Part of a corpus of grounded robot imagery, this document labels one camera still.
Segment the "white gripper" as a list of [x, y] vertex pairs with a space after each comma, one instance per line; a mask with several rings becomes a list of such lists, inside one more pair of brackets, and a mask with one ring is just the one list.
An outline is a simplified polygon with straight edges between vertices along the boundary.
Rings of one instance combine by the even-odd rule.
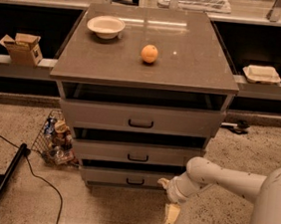
[[210, 187], [210, 184], [195, 182], [185, 172], [171, 180], [162, 177], [157, 183], [166, 189], [167, 198], [172, 202], [165, 205], [163, 224], [174, 224], [181, 211], [178, 204], [186, 202], [189, 197], [201, 193]]

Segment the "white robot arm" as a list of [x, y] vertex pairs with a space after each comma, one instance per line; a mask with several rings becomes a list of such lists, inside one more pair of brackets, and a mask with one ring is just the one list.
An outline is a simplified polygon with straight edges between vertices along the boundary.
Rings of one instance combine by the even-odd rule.
[[163, 224], [174, 224], [180, 214], [180, 205], [211, 185], [219, 185], [250, 201], [254, 205], [250, 224], [281, 224], [281, 167], [263, 176], [225, 169], [203, 157], [194, 157], [181, 175], [161, 178], [158, 183], [169, 200]]

